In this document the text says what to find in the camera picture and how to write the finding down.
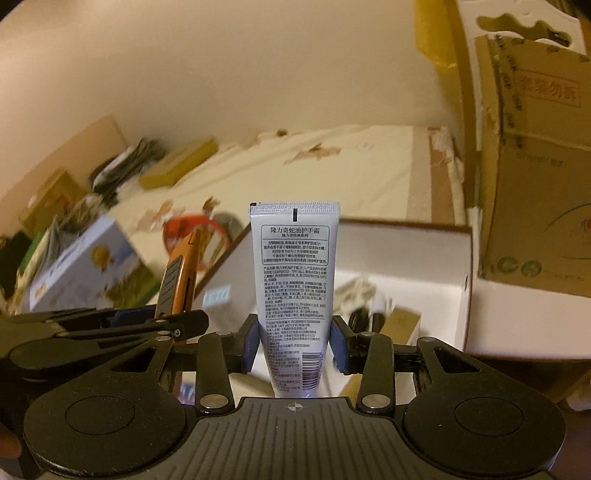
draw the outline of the white squeeze tube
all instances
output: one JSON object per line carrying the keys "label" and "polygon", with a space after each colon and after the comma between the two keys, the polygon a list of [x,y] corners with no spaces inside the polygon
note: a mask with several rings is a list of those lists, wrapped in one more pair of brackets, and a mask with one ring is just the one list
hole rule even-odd
{"label": "white squeeze tube", "polygon": [[256,312],[276,397],[316,397],[335,288],[336,202],[251,203]]}

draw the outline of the brown cardboard box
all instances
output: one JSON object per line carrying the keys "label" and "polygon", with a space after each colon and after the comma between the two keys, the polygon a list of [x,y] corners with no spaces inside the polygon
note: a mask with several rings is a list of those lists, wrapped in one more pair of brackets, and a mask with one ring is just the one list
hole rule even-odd
{"label": "brown cardboard box", "polygon": [[481,274],[591,296],[591,61],[497,35],[482,76]]}
{"label": "brown cardboard box", "polygon": [[58,168],[39,187],[29,204],[19,215],[22,230],[29,236],[49,227],[54,219],[62,220],[69,208],[81,200],[88,192],[84,191],[63,168]]}

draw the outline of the metal screw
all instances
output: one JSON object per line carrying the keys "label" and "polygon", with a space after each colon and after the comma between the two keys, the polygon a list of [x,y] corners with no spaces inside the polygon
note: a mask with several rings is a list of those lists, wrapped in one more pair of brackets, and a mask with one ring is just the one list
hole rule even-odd
{"label": "metal screw", "polygon": [[205,408],[222,408],[228,405],[230,401],[225,395],[213,393],[202,397],[199,403]]}
{"label": "metal screw", "polygon": [[373,393],[371,395],[364,396],[361,400],[361,403],[367,408],[386,408],[388,405],[390,405],[390,399],[386,395]]}

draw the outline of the barcode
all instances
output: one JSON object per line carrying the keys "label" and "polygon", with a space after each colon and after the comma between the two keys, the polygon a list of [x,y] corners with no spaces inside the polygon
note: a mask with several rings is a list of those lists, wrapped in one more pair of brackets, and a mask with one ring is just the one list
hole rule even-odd
{"label": "barcode", "polygon": [[301,354],[301,382],[303,390],[318,387],[322,373],[322,353]]}

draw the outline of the orange utility knife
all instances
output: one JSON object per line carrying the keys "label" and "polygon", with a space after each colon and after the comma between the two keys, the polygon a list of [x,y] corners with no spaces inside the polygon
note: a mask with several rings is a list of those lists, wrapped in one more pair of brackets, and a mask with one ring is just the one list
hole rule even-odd
{"label": "orange utility knife", "polygon": [[160,285],[154,318],[191,310],[203,232],[193,230],[174,247]]}

